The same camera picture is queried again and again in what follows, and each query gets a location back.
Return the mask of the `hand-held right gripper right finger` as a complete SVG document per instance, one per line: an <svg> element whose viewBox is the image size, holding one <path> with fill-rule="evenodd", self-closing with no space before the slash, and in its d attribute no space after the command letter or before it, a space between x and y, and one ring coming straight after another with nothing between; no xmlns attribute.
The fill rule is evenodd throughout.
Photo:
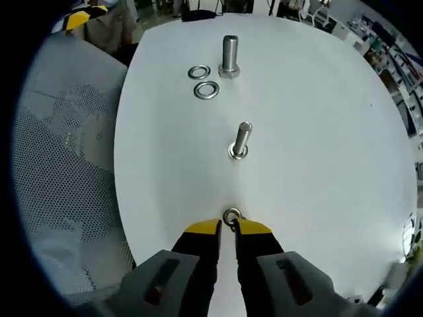
<svg viewBox="0 0 423 317"><path fill-rule="evenodd" d="M297 252L286 252L262 223L234 222L238 281L247 316L379 316L351 302L331 278Z"/></svg>

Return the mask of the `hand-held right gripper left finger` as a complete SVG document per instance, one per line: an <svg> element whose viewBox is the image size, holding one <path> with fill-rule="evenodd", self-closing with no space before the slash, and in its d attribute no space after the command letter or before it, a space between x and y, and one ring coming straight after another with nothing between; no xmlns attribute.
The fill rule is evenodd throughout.
<svg viewBox="0 0 423 317"><path fill-rule="evenodd" d="M207 316L217 281L222 222L190 225L172 250L161 250L127 274L98 306L103 316Z"/></svg>

